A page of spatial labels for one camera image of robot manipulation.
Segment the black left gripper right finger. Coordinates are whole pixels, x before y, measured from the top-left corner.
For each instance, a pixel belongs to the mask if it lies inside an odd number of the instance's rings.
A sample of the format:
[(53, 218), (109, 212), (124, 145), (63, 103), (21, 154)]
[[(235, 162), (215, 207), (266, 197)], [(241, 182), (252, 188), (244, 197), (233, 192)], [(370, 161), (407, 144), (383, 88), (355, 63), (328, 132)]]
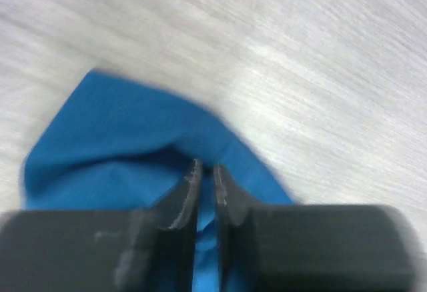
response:
[(274, 205), (215, 180), (221, 291), (413, 291), (403, 216), (384, 205)]

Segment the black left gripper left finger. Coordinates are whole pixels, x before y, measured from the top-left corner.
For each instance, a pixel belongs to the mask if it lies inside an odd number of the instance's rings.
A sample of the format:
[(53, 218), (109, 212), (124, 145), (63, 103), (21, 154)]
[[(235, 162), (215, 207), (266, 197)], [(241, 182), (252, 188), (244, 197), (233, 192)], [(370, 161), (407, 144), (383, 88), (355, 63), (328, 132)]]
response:
[(149, 209), (1, 217), (2, 291), (191, 291), (201, 163)]

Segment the blue t shirt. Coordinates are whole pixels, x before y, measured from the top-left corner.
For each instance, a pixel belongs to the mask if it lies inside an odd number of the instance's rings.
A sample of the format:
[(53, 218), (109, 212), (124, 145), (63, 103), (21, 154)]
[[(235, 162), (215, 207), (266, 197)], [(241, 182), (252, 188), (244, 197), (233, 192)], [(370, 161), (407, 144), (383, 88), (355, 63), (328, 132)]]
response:
[(171, 93), (90, 71), (50, 122), (23, 167), (27, 209), (149, 207), (203, 163), (194, 291), (219, 289), (214, 165), (266, 203), (290, 204), (270, 170), (217, 117)]

